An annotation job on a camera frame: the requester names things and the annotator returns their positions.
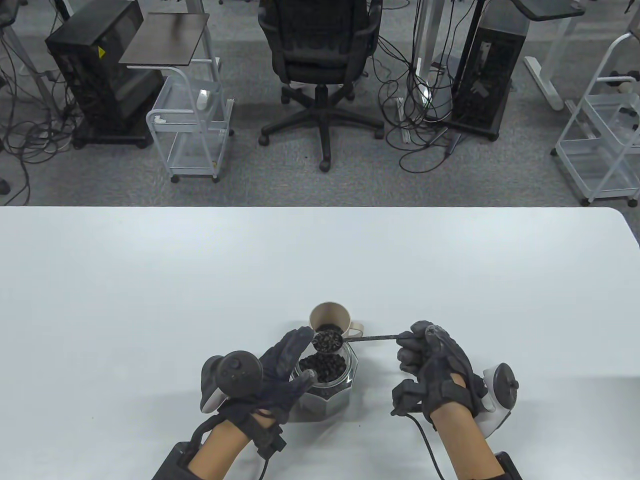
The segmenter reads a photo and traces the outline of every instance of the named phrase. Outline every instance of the chair armrest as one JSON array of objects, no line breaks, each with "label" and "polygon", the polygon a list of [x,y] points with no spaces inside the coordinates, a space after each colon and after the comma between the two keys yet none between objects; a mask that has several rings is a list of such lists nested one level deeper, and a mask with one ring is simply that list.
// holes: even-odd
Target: chair armrest
[{"label": "chair armrest", "polygon": [[369,26],[353,33],[354,38],[369,36],[380,28],[380,20],[382,18],[382,2],[380,0],[372,0],[369,9]]},{"label": "chair armrest", "polygon": [[263,31],[278,33],[278,29],[267,22],[267,9],[263,6],[258,7],[258,24]]}]

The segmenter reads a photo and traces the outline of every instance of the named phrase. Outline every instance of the chair base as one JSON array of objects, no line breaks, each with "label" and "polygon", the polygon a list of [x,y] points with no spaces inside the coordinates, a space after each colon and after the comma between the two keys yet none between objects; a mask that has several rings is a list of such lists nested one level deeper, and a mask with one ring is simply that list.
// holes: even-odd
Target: chair base
[{"label": "chair base", "polygon": [[371,118],[358,113],[353,113],[336,107],[344,98],[353,98],[353,83],[345,84],[340,90],[329,95],[326,85],[316,86],[316,97],[313,99],[299,90],[291,87],[282,87],[282,103],[295,100],[305,110],[294,113],[287,118],[262,128],[258,143],[263,147],[269,145],[269,135],[290,127],[299,127],[309,123],[315,123],[320,128],[320,142],[322,143],[323,159],[320,162],[320,170],[328,172],[331,169],[331,142],[329,137],[329,125],[332,122],[350,122],[364,125],[376,130],[375,138],[381,140],[385,137],[385,123],[382,120]]}]

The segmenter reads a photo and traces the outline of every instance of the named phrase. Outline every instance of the black glove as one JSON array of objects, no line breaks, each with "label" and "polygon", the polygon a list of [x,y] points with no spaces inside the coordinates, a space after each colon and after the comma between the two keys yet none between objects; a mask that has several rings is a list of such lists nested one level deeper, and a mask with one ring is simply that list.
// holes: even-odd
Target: black glove
[{"label": "black glove", "polygon": [[289,421],[289,412],[300,397],[316,382],[314,372],[306,370],[291,380],[298,359],[311,343],[314,331],[304,326],[288,332],[282,340],[260,357],[262,364],[262,390],[255,395],[225,401],[218,409],[221,415],[230,409],[246,413],[268,410],[277,424]]},{"label": "black glove", "polygon": [[[464,351],[442,327],[419,321],[411,325],[410,332],[401,333],[396,342],[401,346],[397,354],[400,370],[415,375],[418,381],[417,386],[405,381],[394,389],[396,415],[402,414],[401,405],[407,395],[422,397],[421,410],[430,422],[431,414],[450,402],[466,406],[474,417],[483,409],[484,383],[473,373]],[[453,382],[453,373],[462,376],[466,388]]]}]

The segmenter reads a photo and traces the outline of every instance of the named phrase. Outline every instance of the mug handle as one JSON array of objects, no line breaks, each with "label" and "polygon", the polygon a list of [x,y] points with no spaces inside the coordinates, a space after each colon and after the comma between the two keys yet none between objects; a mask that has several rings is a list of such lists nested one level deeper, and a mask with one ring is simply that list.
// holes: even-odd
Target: mug handle
[{"label": "mug handle", "polygon": [[364,325],[360,322],[351,322],[349,325],[349,331],[347,332],[347,338],[359,338],[364,335]]}]

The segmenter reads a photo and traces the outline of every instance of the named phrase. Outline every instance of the coffee beans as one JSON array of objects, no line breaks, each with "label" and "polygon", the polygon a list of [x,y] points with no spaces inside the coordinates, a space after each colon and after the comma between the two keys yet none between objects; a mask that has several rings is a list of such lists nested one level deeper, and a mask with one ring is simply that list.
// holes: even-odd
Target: coffee beans
[{"label": "coffee beans", "polygon": [[316,330],[311,344],[318,352],[333,353],[342,346],[342,330],[336,325],[322,325]]},{"label": "coffee beans", "polygon": [[335,353],[314,353],[300,360],[300,369],[315,370],[318,374],[318,383],[329,383],[344,373],[347,362]]}]

